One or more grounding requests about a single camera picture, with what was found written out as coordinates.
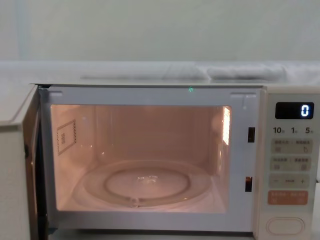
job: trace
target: microwave oven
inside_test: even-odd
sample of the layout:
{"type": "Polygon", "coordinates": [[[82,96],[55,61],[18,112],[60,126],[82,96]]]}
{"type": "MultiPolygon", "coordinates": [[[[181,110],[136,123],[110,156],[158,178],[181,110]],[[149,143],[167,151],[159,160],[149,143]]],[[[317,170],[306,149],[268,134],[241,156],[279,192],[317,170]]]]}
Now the microwave oven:
{"type": "Polygon", "coordinates": [[[0,121],[3,232],[311,239],[320,86],[39,83],[17,88],[13,103],[0,121]]]}

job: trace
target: microwave door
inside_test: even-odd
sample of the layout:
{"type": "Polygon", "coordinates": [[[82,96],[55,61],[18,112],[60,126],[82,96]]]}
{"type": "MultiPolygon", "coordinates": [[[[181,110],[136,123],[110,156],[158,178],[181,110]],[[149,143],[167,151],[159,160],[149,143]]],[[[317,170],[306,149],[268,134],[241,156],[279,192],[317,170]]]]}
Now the microwave door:
{"type": "Polygon", "coordinates": [[[0,121],[0,191],[4,196],[0,200],[0,239],[45,239],[39,236],[39,230],[42,233],[45,228],[38,229],[38,214],[46,214],[42,206],[38,212],[36,194],[37,161],[42,159],[37,155],[42,148],[37,86],[20,86],[0,103],[8,116],[0,121]]]}

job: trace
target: white surface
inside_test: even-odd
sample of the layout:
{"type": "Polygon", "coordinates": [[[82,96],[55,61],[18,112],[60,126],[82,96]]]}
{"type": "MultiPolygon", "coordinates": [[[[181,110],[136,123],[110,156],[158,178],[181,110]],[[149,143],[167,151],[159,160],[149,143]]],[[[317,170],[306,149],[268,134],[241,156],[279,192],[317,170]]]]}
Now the white surface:
{"type": "Polygon", "coordinates": [[[33,89],[31,84],[3,83],[0,87],[0,126],[13,120],[33,89]]]}
{"type": "MultiPolygon", "coordinates": [[[[320,239],[320,184],[316,185],[312,223],[312,240],[320,239]]],[[[114,235],[101,232],[81,233],[75,230],[57,230],[49,240],[253,240],[252,237],[230,236],[175,236],[175,235],[114,235]]]]}
{"type": "Polygon", "coordinates": [[[320,61],[252,62],[119,62],[119,61],[0,61],[0,82],[41,84],[136,84],[257,79],[264,83],[320,84],[320,61]]]}
{"type": "Polygon", "coordinates": [[[18,29],[16,19],[16,1],[0,1],[0,60],[17,60],[18,29]]]}
{"type": "Polygon", "coordinates": [[[17,0],[20,57],[318,60],[319,0],[17,0]]]}

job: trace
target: orange button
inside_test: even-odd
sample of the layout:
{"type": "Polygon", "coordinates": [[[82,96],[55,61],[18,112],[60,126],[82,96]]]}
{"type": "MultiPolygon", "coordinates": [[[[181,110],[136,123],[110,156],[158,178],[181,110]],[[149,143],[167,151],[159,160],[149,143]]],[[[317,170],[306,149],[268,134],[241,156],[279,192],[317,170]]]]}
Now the orange button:
{"type": "Polygon", "coordinates": [[[308,191],[271,190],[268,192],[269,205],[306,205],[308,191]]]}

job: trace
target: start button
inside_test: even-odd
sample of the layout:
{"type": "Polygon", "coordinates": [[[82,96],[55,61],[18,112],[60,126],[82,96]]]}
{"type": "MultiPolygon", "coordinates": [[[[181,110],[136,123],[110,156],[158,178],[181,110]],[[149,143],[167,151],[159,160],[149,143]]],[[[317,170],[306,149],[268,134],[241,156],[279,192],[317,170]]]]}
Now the start button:
{"type": "Polygon", "coordinates": [[[275,236],[298,235],[304,229],[304,221],[297,217],[274,217],[266,224],[268,233],[275,236]]]}

